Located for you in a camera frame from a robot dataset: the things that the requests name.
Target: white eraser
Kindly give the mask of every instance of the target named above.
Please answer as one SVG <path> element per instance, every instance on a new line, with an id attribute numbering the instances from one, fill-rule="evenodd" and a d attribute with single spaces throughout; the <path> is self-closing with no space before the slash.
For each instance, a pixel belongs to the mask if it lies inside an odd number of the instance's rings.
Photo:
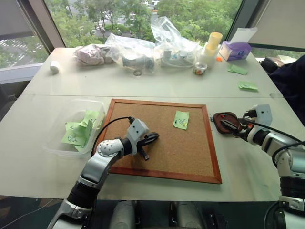
<path id="1" fill-rule="evenodd" d="M 56 74 L 59 72 L 59 63 L 58 61 L 51 61 L 50 63 L 50 71 L 53 73 L 53 74 Z"/>

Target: clear plastic container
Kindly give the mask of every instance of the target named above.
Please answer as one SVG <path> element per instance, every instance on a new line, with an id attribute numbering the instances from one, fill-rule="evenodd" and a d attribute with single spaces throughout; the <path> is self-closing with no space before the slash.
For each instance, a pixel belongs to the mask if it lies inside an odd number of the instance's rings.
<path id="1" fill-rule="evenodd" d="M 93 126 L 92 133 L 86 146 L 82 151 L 77 151 L 74 145 L 62 143 L 61 139 L 66 133 L 65 123 L 80 122 L 84 118 L 86 110 L 99 111 L 100 114 Z M 61 156 L 84 156 L 84 154 L 92 150 L 94 140 L 102 127 L 104 117 L 105 110 L 103 103 L 93 100 L 71 100 L 59 113 L 54 125 L 46 136 L 47 140 L 43 143 L 42 148 L 48 152 Z"/>

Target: plastic bag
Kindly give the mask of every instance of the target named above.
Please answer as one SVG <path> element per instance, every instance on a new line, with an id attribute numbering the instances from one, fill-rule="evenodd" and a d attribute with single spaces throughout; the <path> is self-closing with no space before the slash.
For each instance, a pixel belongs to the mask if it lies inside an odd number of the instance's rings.
<path id="1" fill-rule="evenodd" d="M 73 54 L 81 65 L 101 65 L 104 63 L 112 63 L 112 59 L 106 54 L 110 47 L 103 44 L 89 44 L 79 47 Z"/>
<path id="2" fill-rule="evenodd" d="M 155 53 L 161 61 L 161 66 L 193 67 L 197 53 L 202 49 L 199 43 L 182 37 L 167 17 L 152 21 L 151 29 L 156 39 Z"/>
<path id="3" fill-rule="evenodd" d="M 110 46 L 107 56 L 123 67 L 135 70 L 135 75 L 141 75 L 143 70 L 152 71 L 154 68 L 153 42 L 111 34 L 105 45 Z"/>

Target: tissue box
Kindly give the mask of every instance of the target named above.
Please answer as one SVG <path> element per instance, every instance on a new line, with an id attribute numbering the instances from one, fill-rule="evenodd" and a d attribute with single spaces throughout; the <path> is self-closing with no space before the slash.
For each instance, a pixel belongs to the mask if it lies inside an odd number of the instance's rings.
<path id="1" fill-rule="evenodd" d="M 246 42 L 229 43 L 223 42 L 219 53 L 226 61 L 246 59 L 252 47 Z"/>

